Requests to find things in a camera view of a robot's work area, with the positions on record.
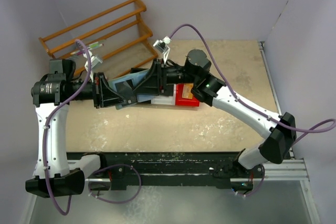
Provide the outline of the green card holder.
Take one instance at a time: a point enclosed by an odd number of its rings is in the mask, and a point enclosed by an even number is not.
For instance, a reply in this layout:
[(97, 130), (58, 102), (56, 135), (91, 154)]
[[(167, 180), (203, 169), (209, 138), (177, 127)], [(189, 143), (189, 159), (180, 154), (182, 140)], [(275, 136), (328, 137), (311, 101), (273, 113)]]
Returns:
[(154, 95), (151, 95), (149, 91), (146, 91), (145, 94), (134, 94), (133, 88), (139, 86), (147, 77), (154, 78), (154, 86), (156, 87), (157, 75), (156, 72), (150, 73), (149, 69), (143, 69), (142, 71), (129, 73), (123, 77), (108, 81), (109, 86), (126, 99), (122, 104), (116, 105), (116, 109), (120, 110), (137, 103), (150, 102), (154, 98)]

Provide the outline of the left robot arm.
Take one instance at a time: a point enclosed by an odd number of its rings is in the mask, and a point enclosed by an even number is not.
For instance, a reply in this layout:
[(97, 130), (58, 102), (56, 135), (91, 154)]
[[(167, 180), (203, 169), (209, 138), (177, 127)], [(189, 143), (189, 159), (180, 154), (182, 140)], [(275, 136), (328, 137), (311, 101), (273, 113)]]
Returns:
[(75, 69), (72, 60), (51, 60), (49, 73), (31, 89), (38, 119), (39, 151), (33, 178), (25, 182), (25, 189), (41, 198), (79, 195), (85, 180), (106, 168), (106, 158), (96, 153), (68, 163), (66, 122), (70, 101), (93, 100), (95, 107), (101, 105), (95, 83), (73, 82)]

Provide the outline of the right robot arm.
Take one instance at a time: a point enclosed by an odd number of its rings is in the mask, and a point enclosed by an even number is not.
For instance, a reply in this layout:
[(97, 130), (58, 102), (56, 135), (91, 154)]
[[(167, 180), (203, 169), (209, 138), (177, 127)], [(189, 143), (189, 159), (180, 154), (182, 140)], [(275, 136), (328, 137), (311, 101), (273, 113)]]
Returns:
[(286, 112), (280, 115), (268, 111), (232, 91), (227, 81), (210, 73), (211, 62), (204, 51), (191, 50), (183, 66), (166, 66), (154, 60), (145, 77), (133, 91), (141, 95), (160, 95), (169, 85), (193, 84), (191, 93), (199, 102), (223, 110), (255, 130), (263, 141), (256, 147), (242, 150), (236, 162), (250, 170), (265, 162), (281, 164), (296, 140), (290, 128), (295, 118)]

